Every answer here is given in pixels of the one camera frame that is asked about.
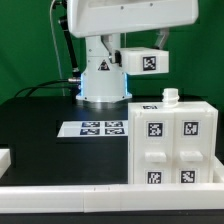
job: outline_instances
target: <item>white box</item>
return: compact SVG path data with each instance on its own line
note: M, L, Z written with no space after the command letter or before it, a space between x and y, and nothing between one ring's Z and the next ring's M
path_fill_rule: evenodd
M169 52L150 48L121 48L121 69L129 75L169 72Z
M129 183L213 182L218 111L206 102L129 104Z

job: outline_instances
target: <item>black cable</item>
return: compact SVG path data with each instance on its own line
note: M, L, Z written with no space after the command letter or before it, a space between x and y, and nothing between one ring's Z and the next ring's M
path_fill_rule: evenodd
M54 81L50 81L50 82L45 82L45 83L41 83L36 87L32 87L31 90L25 95L25 97L29 97L33 92L35 92L39 87L43 87L43 86L48 86L48 85L53 85L53 84L58 84L58 83L65 83L68 82L67 79L59 79L59 80L54 80Z
M32 90L32 89L35 89L34 91L38 90L38 89L71 89L72 86L39 86L39 87L27 87L27 88L24 88L24 89L21 89L20 91L18 91L15 95L14 95L14 98L16 98L20 93L26 91L26 90Z

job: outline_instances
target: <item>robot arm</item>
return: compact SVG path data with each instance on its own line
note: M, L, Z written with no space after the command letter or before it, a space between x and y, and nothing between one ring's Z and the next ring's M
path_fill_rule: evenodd
M76 99L114 103L129 99L126 74L169 72L169 54L162 51L168 28L192 24L198 0L68 0L71 34L86 38L87 67ZM120 33L161 29L156 49L120 48Z

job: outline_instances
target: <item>black table surface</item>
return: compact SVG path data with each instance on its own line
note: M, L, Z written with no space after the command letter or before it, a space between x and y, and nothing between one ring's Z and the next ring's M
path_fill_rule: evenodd
M185 97L192 101L198 98ZM135 97L134 102L160 102ZM219 114L216 155L224 158L223 114ZM9 147L12 165L3 186L127 183L127 137L57 138L63 121L127 120L127 105L98 110L72 104L70 97L14 98L0 106L0 148ZM224 211L0 215L0 223L224 223Z

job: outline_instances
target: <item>white platform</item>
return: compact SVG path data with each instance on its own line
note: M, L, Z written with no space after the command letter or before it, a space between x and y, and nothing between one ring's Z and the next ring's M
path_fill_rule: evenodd
M224 209L224 166L214 183L1 187L0 213Z

